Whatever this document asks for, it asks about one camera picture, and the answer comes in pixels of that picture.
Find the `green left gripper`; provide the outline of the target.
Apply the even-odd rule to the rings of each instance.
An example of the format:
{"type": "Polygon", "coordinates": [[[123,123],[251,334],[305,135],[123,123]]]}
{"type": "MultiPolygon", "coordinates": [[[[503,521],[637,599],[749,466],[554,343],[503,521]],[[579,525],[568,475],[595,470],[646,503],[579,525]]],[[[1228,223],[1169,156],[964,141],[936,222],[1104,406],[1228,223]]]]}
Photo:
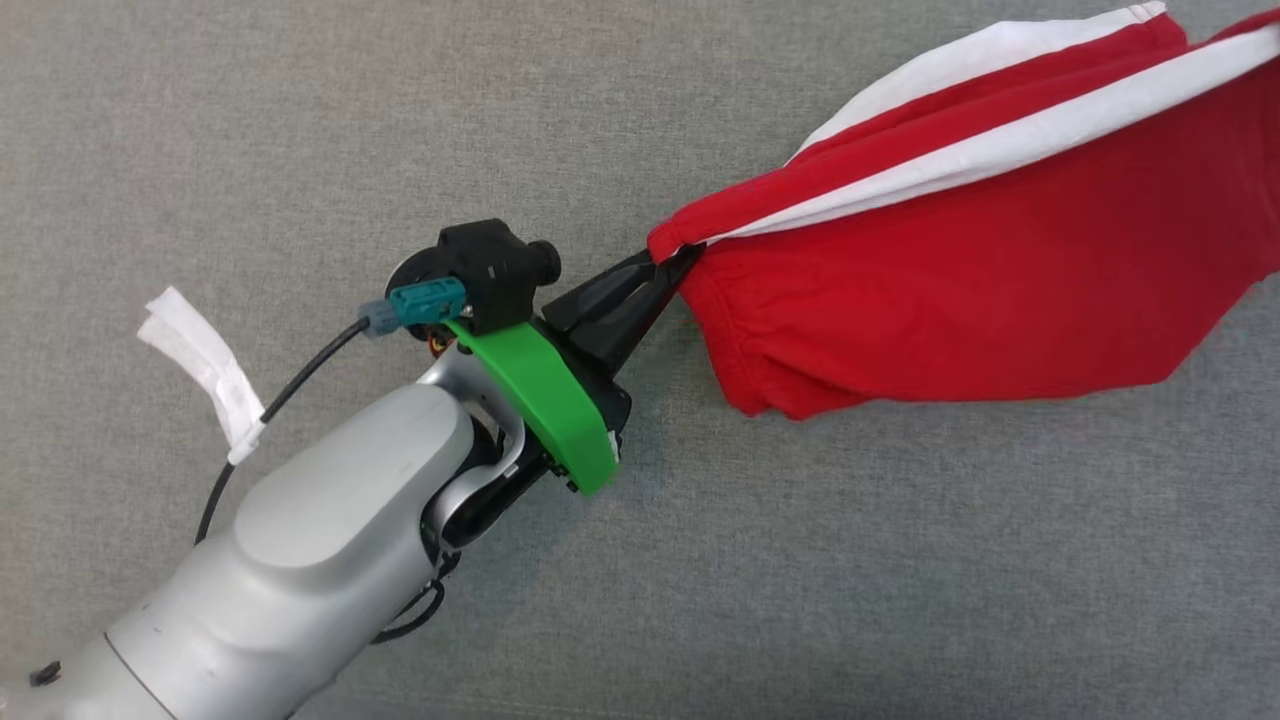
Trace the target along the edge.
{"type": "MultiPolygon", "coordinates": [[[[705,252],[682,246],[657,261],[641,250],[545,305],[541,332],[572,334],[573,346],[609,375],[627,363],[705,252]]],[[[470,348],[502,396],[568,473],[580,493],[608,486],[620,455],[600,409],[559,350],[531,322],[475,334],[445,325],[470,348]]]]}

